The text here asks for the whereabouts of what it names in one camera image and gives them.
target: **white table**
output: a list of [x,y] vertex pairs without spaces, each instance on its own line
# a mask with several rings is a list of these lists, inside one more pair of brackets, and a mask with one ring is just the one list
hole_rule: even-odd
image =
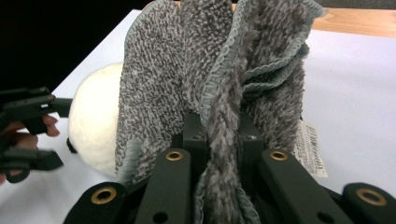
[[[138,14],[133,10],[54,94],[71,98],[87,75],[122,62],[124,38]],[[317,128],[329,174],[317,181],[337,192],[366,182],[396,196],[396,39],[313,31],[307,43],[303,117]],[[61,135],[40,135],[39,146],[56,149],[64,167],[0,186],[2,224],[62,223],[86,189],[113,180],[68,151],[67,119],[57,126]]]

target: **white ball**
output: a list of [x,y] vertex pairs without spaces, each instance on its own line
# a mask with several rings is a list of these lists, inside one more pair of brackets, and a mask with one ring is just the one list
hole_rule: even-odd
[[68,133],[78,155],[91,167],[115,175],[122,63],[90,74],[70,108]]

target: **gray towel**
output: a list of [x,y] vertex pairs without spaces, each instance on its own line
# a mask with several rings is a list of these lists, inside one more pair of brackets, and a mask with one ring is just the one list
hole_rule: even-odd
[[194,193],[196,223],[260,223],[238,174],[239,114],[266,148],[292,150],[302,112],[304,44],[321,7],[311,0],[168,0],[152,3],[125,40],[116,149],[130,185],[200,113],[210,161]]

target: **dark floor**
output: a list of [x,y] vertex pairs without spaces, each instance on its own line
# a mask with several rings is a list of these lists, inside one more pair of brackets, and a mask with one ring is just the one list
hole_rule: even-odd
[[[148,2],[0,0],[0,90],[43,85],[54,90],[133,8]],[[396,9],[395,0],[318,2]]]

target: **white fabric tag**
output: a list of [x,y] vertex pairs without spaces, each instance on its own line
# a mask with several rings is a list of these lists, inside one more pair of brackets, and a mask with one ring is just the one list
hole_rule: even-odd
[[318,151],[317,131],[311,124],[300,120],[297,143],[291,154],[313,177],[328,177]]

